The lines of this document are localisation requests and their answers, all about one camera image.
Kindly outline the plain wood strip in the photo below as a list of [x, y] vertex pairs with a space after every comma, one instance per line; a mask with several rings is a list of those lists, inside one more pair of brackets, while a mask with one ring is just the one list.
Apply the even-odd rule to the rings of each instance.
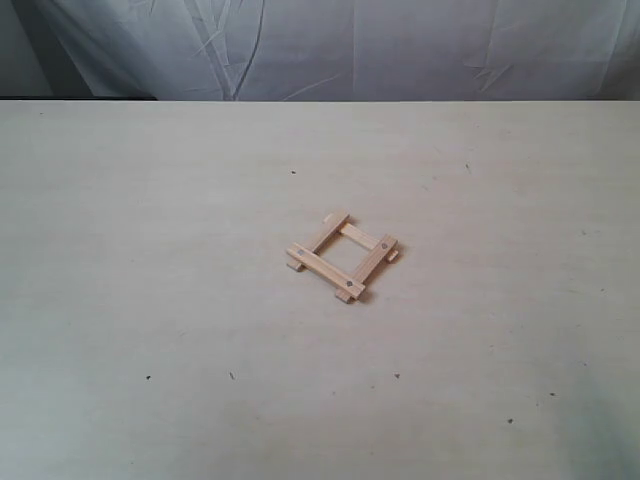
[[[314, 238], [310, 242], [306, 242], [303, 244], [297, 243], [308, 250], [311, 250], [313, 253], [317, 254], [327, 243], [328, 241], [338, 233], [338, 230], [342, 227], [342, 225], [347, 222], [349, 219], [349, 214], [346, 211], [337, 211], [331, 213], [333, 217], [327, 224], [323, 224], [322, 229], [319, 233], [317, 233]], [[306, 268], [304, 268], [300, 263], [295, 260], [290, 260], [287, 262], [287, 265], [293, 270], [300, 272]]]

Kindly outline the wood strip with magnets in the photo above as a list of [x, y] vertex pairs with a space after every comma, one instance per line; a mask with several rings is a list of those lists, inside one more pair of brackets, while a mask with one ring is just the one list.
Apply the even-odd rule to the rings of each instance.
[[336, 297], [345, 303], [357, 300], [365, 290], [365, 285], [361, 281], [347, 275], [311, 250], [297, 243], [293, 243], [288, 247], [286, 253], [292, 260], [297, 261], [304, 268], [311, 270], [333, 285]]

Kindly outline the wood strip with hole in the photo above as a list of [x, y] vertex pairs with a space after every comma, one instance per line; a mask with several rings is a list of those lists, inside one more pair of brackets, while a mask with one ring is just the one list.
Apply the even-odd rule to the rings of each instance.
[[368, 251], [367, 256], [352, 273], [352, 278], [359, 283], [364, 283], [377, 267], [383, 261], [386, 261], [386, 256], [390, 250], [397, 249], [397, 240], [390, 235], [385, 235], [378, 240], [379, 243], [377, 246], [373, 250]]

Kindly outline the white backdrop curtain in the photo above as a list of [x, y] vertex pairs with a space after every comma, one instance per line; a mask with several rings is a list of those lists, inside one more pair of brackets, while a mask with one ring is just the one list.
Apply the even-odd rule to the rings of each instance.
[[5, 1], [3, 97], [635, 100], [635, 1]]

